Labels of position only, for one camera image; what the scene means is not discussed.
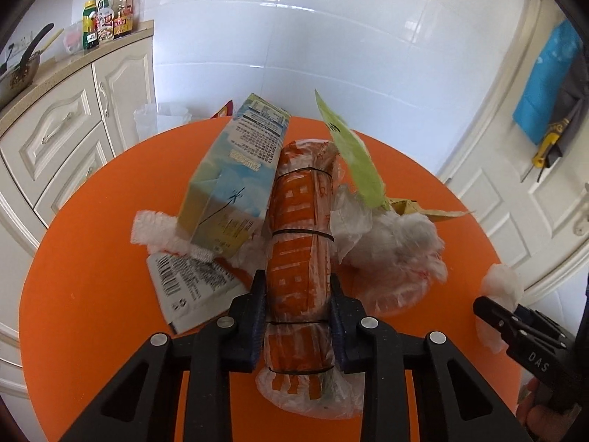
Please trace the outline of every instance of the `screwdriver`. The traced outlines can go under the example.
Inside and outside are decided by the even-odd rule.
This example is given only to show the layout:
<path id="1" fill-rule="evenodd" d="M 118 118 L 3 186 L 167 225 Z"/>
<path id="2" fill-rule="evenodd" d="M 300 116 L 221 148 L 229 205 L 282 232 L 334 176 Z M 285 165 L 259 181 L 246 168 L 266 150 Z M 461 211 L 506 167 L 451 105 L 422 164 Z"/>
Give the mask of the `screwdriver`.
<path id="1" fill-rule="evenodd" d="M 541 170 L 540 176 L 542 175 L 542 171 L 546 167 L 546 158 L 549 155 L 550 150 L 553 146 L 557 143 L 557 141 L 564 133 L 564 130 L 567 129 L 568 124 L 570 123 L 570 119 L 565 117 L 561 121 L 557 121 L 556 123 L 550 123 L 544 138 L 542 139 L 542 143 L 538 147 L 538 152 L 532 158 L 532 164 L 529 169 L 523 174 L 521 178 L 521 183 L 525 181 L 528 177 L 528 174 L 534 168 L 539 168 Z"/>

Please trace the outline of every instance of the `table top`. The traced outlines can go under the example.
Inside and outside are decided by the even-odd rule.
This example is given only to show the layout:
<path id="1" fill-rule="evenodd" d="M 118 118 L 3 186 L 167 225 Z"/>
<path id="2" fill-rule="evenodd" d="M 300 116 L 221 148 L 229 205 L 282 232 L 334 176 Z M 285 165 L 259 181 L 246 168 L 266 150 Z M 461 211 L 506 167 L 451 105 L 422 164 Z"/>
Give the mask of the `table top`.
<path id="1" fill-rule="evenodd" d="M 149 278 L 147 250 L 130 244 L 133 218 L 139 210 L 178 213 L 188 180 L 228 120 L 192 123 L 129 149 L 72 196 L 45 234 L 22 292 L 20 340 L 31 402 L 49 442 L 59 440 L 151 334 L 171 333 Z M 388 196 L 464 210 L 426 169 L 360 136 Z M 329 132 L 322 122 L 292 118 L 285 143 L 304 138 L 329 139 Z M 521 370 L 505 353 L 493 355 L 479 343 L 472 313 L 497 255 L 470 215 L 437 227 L 446 242 L 447 283 L 434 284 L 419 305 L 385 320 L 416 336 L 446 333 L 513 410 Z M 258 393 L 254 377 L 231 374 L 235 442 L 359 440 L 360 418 L 326 421 L 284 412 Z M 182 423 L 179 416 L 177 427 Z M 293 426 L 296 431 L 288 429 Z"/>

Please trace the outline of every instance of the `green bottle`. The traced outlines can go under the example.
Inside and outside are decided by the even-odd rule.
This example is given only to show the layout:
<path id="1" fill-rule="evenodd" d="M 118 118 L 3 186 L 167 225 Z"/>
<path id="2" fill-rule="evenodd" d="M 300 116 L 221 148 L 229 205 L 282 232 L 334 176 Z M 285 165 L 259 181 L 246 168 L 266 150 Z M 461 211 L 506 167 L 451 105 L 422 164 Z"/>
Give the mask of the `green bottle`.
<path id="1" fill-rule="evenodd" d="M 96 0 L 88 0 L 82 13 L 82 46 L 85 50 L 91 50 L 98 46 L 98 12 L 96 12 Z"/>

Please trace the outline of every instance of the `beige countertop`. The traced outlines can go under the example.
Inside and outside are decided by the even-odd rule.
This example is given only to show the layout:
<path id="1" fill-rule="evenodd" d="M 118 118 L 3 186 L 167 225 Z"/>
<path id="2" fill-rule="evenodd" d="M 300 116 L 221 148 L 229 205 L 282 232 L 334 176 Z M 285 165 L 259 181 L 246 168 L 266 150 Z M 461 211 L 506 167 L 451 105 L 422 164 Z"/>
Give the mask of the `beige countertop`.
<path id="1" fill-rule="evenodd" d="M 123 46 L 151 36 L 153 36 L 153 20 L 143 21 L 139 24 L 137 31 L 128 36 L 109 43 L 101 43 L 98 48 L 80 52 L 60 62 L 56 62 L 53 58 L 44 62 L 39 67 L 33 84 L 22 91 L 0 112 L 0 137 L 39 98 L 55 88 L 64 79 Z"/>

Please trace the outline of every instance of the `finger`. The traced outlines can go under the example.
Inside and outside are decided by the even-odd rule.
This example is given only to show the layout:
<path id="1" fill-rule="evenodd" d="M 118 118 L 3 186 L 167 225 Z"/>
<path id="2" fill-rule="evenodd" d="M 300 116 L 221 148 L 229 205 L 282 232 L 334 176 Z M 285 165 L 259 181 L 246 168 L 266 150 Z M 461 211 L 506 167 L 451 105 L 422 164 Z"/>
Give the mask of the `finger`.
<path id="1" fill-rule="evenodd" d="M 525 425 L 525 421 L 528 418 L 528 413 L 534 407 L 534 399 L 536 395 L 534 393 L 528 394 L 525 399 L 522 400 L 519 406 L 517 406 L 517 410 L 515 411 L 515 416 L 520 424 Z"/>
<path id="2" fill-rule="evenodd" d="M 540 381 L 536 377 L 530 379 L 530 381 L 525 385 L 525 388 L 530 392 L 537 391 L 538 387 L 540 387 Z"/>
<path id="3" fill-rule="evenodd" d="M 546 442 L 560 442 L 570 425 L 568 417 L 545 406 L 535 406 L 526 419 L 528 428 Z"/>

